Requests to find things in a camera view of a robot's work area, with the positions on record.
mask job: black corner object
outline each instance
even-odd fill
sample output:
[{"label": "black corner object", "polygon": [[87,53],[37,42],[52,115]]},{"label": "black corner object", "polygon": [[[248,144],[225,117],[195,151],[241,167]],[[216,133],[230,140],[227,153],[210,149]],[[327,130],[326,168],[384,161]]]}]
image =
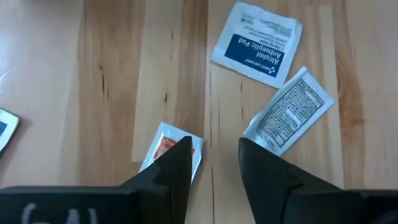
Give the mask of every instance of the black corner object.
[{"label": "black corner object", "polygon": [[119,187],[10,187],[0,190],[0,223],[183,224],[192,173],[184,137]]},{"label": "black corner object", "polygon": [[398,191],[341,190],[246,138],[239,166],[257,224],[398,223]]}]

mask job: alcohol prep pad packet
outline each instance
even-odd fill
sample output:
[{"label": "alcohol prep pad packet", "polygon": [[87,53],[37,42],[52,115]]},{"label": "alcohol prep pad packet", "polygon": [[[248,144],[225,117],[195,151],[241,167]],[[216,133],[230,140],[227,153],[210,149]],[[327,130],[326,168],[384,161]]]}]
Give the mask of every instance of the alcohol prep pad packet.
[{"label": "alcohol prep pad packet", "polygon": [[192,182],[200,165],[203,149],[203,139],[199,138],[196,135],[178,129],[174,126],[171,126],[165,122],[160,123],[155,138],[150,145],[148,153],[144,159],[144,162],[141,165],[141,168],[139,169],[139,172],[149,167],[152,163],[154,163],[156,159],[158,159],[161,155],[163,155],[163,153],[173,147],[174,144],[176,144],[185,136],[192,137]]},{"label": "alcohol prep pad packet", "polygon": [[243,135],[281,156],[334,102],[303,67],[251,120]]},{"label": "alcohol prep pad packet", "polygon": [[280,88],[300,41],[296,19],[237,2],[226,21],[211,60]]}]

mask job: blue label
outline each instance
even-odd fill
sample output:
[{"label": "blue label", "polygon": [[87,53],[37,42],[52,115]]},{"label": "blue label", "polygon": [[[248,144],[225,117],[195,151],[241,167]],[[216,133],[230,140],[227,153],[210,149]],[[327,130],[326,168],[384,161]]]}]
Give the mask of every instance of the blue label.
[{"label": "blue label", "polygon": [[0,121],[0,137],[1,137],[2,133],[4,132],[4,130],[6,129],[6,127],[7,127],[7,124]]},{"label": "blue label", "polygon": [[257,71],[276,77],[285,53],[244,38],[238,34],[232,36],[225,57],[240,62]]}]

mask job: wooden table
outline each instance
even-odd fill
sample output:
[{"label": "wooden table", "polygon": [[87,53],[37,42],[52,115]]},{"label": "wooden table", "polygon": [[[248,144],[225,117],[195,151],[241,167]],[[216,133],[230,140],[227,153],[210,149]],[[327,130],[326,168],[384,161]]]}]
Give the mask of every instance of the wooden table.
[{"label": "wooden table", "polygon": [[[0,185],[117,185],[161,121],[205,138],[187,223],[253,223],[238,138],[275,89],[209,62],[235,0],[2,0]],[[337,186],[398,187],[398,1],[252,0],[297,18],[335,105],[284,155]]]}]

